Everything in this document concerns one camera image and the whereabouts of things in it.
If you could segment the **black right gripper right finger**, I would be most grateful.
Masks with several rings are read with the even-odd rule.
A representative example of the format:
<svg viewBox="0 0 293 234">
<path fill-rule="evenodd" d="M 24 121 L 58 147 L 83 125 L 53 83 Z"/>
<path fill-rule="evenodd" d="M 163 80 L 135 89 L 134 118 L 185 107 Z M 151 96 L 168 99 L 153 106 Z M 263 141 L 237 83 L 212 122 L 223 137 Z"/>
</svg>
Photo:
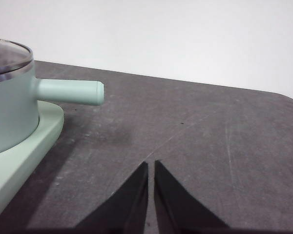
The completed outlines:
<svg viewBox="0 0 293 234">
<path fill-rule="evenodd" d="M 291 234 L 289 230 L 232 228 L 195 199 L 159 160 L 154 162 L 154 202 L 161 234 Z"/>
</svg>

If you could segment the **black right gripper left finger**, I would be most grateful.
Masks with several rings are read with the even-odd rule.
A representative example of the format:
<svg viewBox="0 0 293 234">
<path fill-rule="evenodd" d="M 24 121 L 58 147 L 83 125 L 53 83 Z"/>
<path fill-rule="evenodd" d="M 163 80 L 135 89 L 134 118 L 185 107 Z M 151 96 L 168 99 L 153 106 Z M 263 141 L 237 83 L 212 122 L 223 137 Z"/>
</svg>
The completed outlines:
<svg viewBox="0 0 293 234">
<path fill-rule="evenodd" d="M 73 228 L 31 229 L 28 234 L 142 234 L 148 205 L 148 164 L 142 162 L 124 184 Z"/>
</svg>

